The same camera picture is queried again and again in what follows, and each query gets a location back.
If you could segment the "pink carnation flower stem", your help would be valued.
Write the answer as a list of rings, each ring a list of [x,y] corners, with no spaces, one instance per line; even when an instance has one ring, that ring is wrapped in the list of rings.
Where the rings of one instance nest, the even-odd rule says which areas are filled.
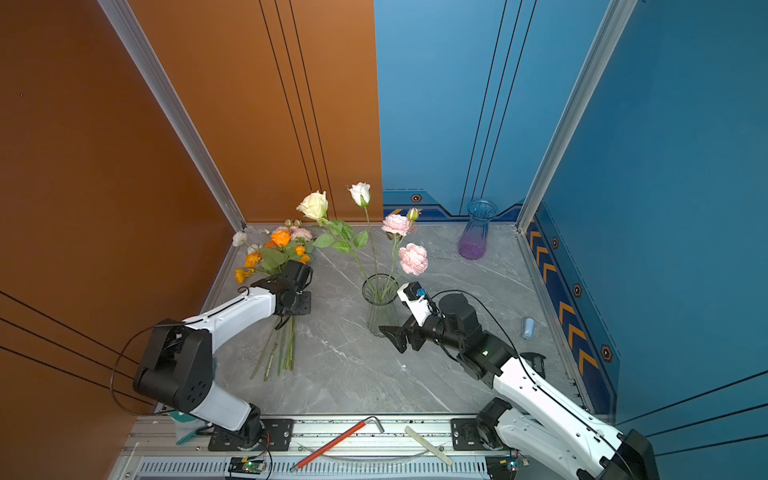
[[[428,268],[428,253],[425,247],[415,243],[405,243],[406,238],[417,228],[421,211],[416,208],[406,213],[396,210],[388,214],[382,224],[382,230],[390,241],[390,266],[377,282],[374,299],[383,303],[395,293],[397,281],[405,275],[419,276]]]

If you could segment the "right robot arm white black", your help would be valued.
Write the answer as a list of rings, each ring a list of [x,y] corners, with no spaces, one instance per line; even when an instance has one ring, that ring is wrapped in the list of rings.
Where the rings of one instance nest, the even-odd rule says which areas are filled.
[[[410,315],[403,325],[380,331],[399,352],[431,342],[495,392],[476,417],[485,448],[519,450],[564,479],[658,478],[645,436],[621,432],[554,388],[510,342],[480,326],[463,293],[435,302],[411,282],[397,296]]]

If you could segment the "pink peony flower stem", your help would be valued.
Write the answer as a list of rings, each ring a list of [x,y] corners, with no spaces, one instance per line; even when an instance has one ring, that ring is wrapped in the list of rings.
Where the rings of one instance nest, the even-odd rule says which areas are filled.
[[[313,234],[309,230],[302,227],[291,227],[290,235],[292,241],[309,242],[314,239]]]

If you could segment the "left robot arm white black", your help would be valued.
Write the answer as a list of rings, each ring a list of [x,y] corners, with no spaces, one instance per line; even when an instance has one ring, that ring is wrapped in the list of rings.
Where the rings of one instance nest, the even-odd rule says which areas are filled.
[[[312,277],[310,266],[291,260],[279,274],[240,287],[235,298],[218,307],[184,321],[158,323],[134,376],[134,390],[212,424],[237,449],[257,446],[265,431],[260,409],[215,383],[214,355],[262,320],[310,313]]]

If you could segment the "cream white rose stem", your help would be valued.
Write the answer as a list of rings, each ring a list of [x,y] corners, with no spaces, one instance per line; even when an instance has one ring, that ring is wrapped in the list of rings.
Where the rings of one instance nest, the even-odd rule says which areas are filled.
[[[332,248],[338,253],[351,255],[363,281],[367,282],[370,275],[363,267],[359,252],[367,245],[369,233],[355,232],[343,220],[331,220],[328,216],[329,206],[327,193],[316,191],[307,195],[296,210],[322,229],[322,234],[315,239],[314,246],[321,249]]]

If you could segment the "clear glass vase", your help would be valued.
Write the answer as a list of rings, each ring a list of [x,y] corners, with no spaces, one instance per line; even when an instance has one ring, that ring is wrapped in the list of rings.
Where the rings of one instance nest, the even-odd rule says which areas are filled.
[[[378,273],[368,277],[361,289],[369,305],[368,329],[377,337],[384,337],[380,328],[400,325],[396,311],[397,283],[394,277]]]

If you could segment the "white rose bud stem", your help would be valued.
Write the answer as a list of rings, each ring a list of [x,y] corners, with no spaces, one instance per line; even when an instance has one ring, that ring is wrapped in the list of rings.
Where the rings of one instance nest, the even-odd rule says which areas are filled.
[[[352,242],[356,250],[359,252],[361,252],[365,246],[370,248],[373,274],[378,275],[380,273],[378,255],[375,241],[372,238],[372,221],[369,212],[369,205],[371,202],[370,188],[371,185],[365,182],[358,182],[348,188],[354,203],[362,209],[366,220],[366,229],[358,232],[353,237]]]

